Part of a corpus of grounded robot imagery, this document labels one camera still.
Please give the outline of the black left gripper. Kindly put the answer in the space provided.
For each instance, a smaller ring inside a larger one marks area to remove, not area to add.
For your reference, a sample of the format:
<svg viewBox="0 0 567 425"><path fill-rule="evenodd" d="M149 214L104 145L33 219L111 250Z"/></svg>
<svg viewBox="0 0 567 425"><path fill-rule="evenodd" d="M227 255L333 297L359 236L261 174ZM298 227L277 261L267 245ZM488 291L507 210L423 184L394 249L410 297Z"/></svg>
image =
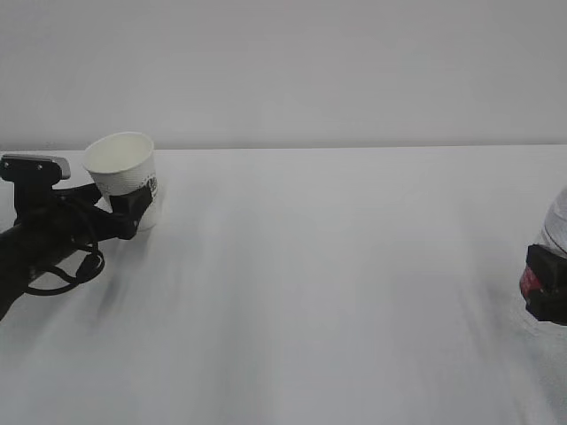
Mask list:
<svg viewBox="0 0 567 425"><path fill-rule="evenodd" d="M120 196L109 196L110 212L96 207L102 194L95 183L55 189L50 204L50 231L76 243L132 239L152 202L151 190L142 187Z"/></svg>

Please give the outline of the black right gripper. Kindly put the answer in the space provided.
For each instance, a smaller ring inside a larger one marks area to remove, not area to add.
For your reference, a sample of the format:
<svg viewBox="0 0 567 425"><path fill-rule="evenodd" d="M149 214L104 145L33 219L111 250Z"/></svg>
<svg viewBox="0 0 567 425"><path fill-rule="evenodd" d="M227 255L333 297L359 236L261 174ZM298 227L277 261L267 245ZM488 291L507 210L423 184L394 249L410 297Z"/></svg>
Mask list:
<svg viewBox="0 0 567 425"><path fill-rule="evenodd" d="M542 290L532 290L525 309L537 321L566 325L566 258L543 245L528 247L526 265Z"/></svg>

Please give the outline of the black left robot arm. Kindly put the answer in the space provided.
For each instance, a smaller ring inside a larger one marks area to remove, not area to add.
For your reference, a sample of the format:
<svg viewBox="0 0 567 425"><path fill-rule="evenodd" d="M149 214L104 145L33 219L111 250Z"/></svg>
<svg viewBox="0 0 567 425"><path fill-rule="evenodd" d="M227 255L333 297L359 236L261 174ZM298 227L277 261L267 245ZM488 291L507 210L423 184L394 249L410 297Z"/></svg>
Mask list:
<svg viewBox="0 0 567 425"><path fill-rule="evenodd" d="M1 234L1 315L28 294L54 297L98 277L105 268L103 241L130 240L152 202L146 183L110 196L110 212L97 207L94 183L48 189L41 203Z"/></svg>

